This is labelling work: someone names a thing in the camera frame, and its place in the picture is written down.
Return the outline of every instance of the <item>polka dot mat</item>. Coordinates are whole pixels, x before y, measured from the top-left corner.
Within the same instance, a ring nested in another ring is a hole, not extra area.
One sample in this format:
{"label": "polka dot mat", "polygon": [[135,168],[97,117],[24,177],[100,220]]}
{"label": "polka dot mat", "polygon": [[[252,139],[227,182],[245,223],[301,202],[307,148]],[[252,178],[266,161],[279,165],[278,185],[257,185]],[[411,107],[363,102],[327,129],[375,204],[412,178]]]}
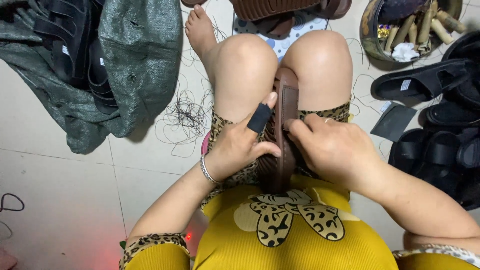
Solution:
{"label": "polka dot mat", "polygon": [[289,33],[277,36],[262,33],[252,22],[240,20],[234,16],[232,35],[250,33],[265,40],[274,50],[278,61],[282,60],[290,45],[303,34],[312,30],[325,30],[328,20],[320,19],[317,16],[305,11],[295,11],[295,24]]}

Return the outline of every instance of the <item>silver bracelet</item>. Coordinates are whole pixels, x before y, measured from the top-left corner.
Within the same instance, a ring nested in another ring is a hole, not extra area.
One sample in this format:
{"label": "silver bracelet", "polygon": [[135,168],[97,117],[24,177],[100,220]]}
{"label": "silver bracelet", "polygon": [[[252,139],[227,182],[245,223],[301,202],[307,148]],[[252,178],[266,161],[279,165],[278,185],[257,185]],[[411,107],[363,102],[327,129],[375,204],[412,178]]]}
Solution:
{"label": "silver bracelet", "polygon": [[203,154],[202,157],[200,158],[200,169],[202,169],[202,172],[204,173],[206,179],[208,179],[210,182],[212,182],[212,183],[214,183],[214,184],[219,184],[220,182],[215,181],[215,180],[210,176],[210,174],[209,174],[208,171],[207,171],[207,168],[205,167],[205,155],[206,155],[206,154]]}

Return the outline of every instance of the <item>yellow shirt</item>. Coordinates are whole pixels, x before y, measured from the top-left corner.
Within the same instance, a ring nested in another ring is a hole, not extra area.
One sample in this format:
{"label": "yellow shirt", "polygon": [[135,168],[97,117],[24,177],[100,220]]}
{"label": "yellow shirt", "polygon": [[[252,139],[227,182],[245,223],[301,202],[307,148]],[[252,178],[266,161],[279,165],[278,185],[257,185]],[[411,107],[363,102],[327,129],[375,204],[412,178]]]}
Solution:
{"label": "yellow shirt", "polygon": [[[285,194],[263,195],[256,186],[240,185],[212,198],[204,207],[209,226],[193,269],[470,270],[480,265],[463,249],[453,251],[465,252],[459,256],[434,253],[444,251],[440,246],[394,256],[351,214],[347,190],[298,175],[291,183]],[[179,234],[150,234],[126,248],[120,269],[190,269],[189,261]]]}

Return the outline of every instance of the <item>woman's left hand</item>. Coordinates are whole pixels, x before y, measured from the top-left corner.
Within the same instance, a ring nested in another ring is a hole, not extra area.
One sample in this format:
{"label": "woman's left hand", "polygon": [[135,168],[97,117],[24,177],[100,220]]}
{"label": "woman's left hand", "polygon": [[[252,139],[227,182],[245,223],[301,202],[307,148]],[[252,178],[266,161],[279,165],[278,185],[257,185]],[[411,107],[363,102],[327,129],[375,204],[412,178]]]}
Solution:
{"label": "woman's left hand", "polygon": [[[271,92],[262,103],[270,109],[275,106],[276,92]],[[218,136],[212,150],[205,155],[205,167],[216,181],[225,178],[245,168],[248,164],[264,154],[280,157],[280,148],[271,142],[258,142],[258,133],[247,127],[252,117],[250,113],[238,124],[226,125]]]}

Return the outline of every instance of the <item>leopard print shorts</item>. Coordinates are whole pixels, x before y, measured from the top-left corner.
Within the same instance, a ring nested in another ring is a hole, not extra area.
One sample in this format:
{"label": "leopard print shorts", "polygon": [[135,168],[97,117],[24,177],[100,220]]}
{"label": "leopard print shorts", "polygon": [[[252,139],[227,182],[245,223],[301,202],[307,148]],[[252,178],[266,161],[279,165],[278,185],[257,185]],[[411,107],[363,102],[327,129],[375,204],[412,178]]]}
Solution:
{"label": "leopard print shorts", "polygon": [[[338,106],[336,108],[330,110],[320,110],[320,111],[312,111],[312,110],[299,110],[297,112],[298,119],[303,120],[307,114],[315,113],[320,117],[327,117],[332,118],[338,122],[348,122],[348,111],[350,109],[350,100],[345,104]],[[218,135],[222,131],[223,127],[227,124],[233,124],[232,121],[223,119],[221,116],[215,113],[212,110],[212,128],[210,131],[210,137],[208,138],[208,151],[210,151],[215,144]],[[258,141],[263,141],[264,134],[263,132],[259,134]],[[233,188],[235,186],[241,184],[258,184],[257,181],[257,166],[258,162],[254,161],[247,167],[241,169],[237,173],[233,174],[232,176],[225,179],[222,184],[219,184],[212,192],[210,192],[202,201],[200,205],[200,209],[203,209],[205,205],[215,196],[224,192],[227,189]],[[309,170],[305,164],[297,164],[296,173],[313,177],[316,179],[320,179],[320,177]]]}

